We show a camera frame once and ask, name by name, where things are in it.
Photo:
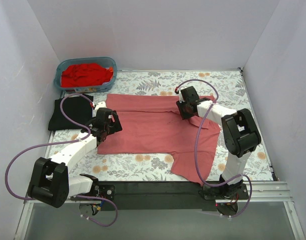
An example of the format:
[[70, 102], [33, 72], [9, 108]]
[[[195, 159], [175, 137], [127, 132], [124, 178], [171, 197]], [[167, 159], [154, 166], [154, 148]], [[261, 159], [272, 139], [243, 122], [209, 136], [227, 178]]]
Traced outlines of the pink t shirt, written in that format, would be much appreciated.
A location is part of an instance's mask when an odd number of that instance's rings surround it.
[[[183, 120], [177, 100], [177, 96], [109, 93], [106, 106], [117, 112], [122, 131], [109, 135], [97, 148], [98, 154], [171, 154], [171, 172], [201, 184], [194, 149], [202, 118], [193, 116]], [[211, 172], [219, 134], [219, 125], [206, 119], [197, 149], [198, 169], [204, 179]]]

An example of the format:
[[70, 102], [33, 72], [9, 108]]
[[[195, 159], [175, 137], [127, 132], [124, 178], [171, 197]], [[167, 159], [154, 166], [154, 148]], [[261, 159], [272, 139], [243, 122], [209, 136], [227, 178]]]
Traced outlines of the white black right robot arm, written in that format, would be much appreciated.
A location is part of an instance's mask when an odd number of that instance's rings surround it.
[[[203, 185], [219, 188], [220, 195], [230, 199], [238, 192], [238, 188], [246, 177], [244, 169], [251, 155], [261, 143], [262, 138], [251, 112], [221, 106], [217, 100], [199, 97], [193, 86], [180, 90], [175, 88], [179, 100], [176, 102], [182, 119], [197, 116], [202, 118], [194, 143], [194, 161], [198, 177]], [[198, 167], [198, 142], [202, 125], [208, 119], [222, 128], [224, 143], [228, 150], [228, 159], [218, 184], [207, 183]]]

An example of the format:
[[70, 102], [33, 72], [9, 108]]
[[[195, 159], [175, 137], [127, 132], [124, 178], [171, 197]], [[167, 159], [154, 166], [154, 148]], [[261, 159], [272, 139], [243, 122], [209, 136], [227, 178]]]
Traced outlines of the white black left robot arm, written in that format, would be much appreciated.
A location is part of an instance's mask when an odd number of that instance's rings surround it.
[[99, 196], [96, 177], [89, 174], [70, 177], [69, 172], [107, 136], [120, 132], [122, 125], [117, 112], [105, 107], [100, 107], [87, 124], [90, 135], [82, 130], [77, 142], [68, 144], [50, 158], [36, 160], [27, 191], [29, 197], [59, 208], [70, 197], [84, 195], [88, 200], [94, 200]]

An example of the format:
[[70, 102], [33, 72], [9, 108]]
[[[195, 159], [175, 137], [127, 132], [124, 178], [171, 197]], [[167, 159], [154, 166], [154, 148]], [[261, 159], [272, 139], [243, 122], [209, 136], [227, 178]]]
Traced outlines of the folded black t shirt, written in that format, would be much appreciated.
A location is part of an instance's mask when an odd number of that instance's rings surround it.
[[[60, 109], [62, 100], [63, 98], [59, 98], [54, 101], [54, 111], [48, 123], [49, 131], [75, 130], [80, 128], [67, 120], [62, 114]], [[82, 125], [85, 125], [93, 117], [90, 102], [81, 96], [67, 98], [62, 108], [70, 119]]]

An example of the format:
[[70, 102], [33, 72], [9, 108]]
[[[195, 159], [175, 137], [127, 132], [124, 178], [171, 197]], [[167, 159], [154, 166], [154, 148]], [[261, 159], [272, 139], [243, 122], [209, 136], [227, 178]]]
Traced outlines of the floral patterned table mat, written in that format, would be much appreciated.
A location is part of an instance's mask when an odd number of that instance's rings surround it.
[[[218, 103], [231, 109], [250, 111], [252, 106], [241, 70], [230, 71], [118, 71], [111, 90], [112, 94], [140, 96], [172, 96], [175, 87], [183, 81], [200, 79], [212, 84], [219, 93]], [[194, 81], [185, 87], [194, 86], [198, 94], [212, 96], [215, 92], [207, 84]], [[52, 131], [49, 142], [74, 140], [79, 129]], [[208, 181], [219, 180], [225, 169], [228, 151], [224, 139], [218, 138], [216, 155]], [[69, 176], [89, 174], [100, 181], [185, 181], [171, 173], [173, 158], [170, 154], [116, 154], [99, 155], [96, 150], [89, 152], [69, 172]], [[272, 164], [266, 155], [264, 140], [249, 157], [244, 168], [251, 181], [273, 181]]]

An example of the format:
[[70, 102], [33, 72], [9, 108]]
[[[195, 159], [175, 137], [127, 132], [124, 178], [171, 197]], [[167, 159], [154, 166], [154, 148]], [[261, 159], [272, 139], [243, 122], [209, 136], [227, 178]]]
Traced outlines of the red t shirt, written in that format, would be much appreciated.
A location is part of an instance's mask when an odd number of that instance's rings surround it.
[[105, 68], [97, 63], [70, 65], [61, 74], [62, 88], [92, 87], [108, 83], [114, 75], [112, 67]]

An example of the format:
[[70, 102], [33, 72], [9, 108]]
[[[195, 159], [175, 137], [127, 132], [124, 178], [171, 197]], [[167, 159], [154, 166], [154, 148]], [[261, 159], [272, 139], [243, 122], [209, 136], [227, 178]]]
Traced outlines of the teal plastic laundry basket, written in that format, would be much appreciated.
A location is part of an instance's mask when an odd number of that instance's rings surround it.
[[53, 84], [66, 93], [103, 93], [116, 78], [117, 65], [110, 57], [74, 58], [58, 65]]

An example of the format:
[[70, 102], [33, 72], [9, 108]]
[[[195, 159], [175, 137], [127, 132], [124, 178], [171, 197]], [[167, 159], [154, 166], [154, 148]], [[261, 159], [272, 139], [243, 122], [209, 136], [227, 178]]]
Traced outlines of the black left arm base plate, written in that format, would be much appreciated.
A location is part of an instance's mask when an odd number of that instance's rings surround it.
[[94, 194], [96, 197], [114, 200], [115, 186], [112, 184], [96, 185], [94, 187]]

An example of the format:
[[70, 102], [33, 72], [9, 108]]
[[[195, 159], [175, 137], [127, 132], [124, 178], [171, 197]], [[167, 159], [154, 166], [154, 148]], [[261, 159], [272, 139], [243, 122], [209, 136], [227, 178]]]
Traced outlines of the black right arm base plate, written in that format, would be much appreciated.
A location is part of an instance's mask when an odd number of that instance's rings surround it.
[[204, 184], [198, 194], [205, 200], [232, 200], [235, 198], [247, 200], [249, 198], [247, 186], [243, 183], [243, 180], [235, 184], [225, 184], [219, 187], [210, 187]]

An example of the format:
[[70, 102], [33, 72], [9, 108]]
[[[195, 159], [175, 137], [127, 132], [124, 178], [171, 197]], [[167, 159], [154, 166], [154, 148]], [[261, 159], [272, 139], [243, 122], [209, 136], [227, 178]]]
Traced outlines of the aluminium frame rail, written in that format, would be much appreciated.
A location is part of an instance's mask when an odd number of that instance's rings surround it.
[[17, 240], [303, 240], [287, 183], [255, 181], [238, 199], [209, 197], [195, 183], [111, 181], [101, 211], [90, 200], [24, 205]]

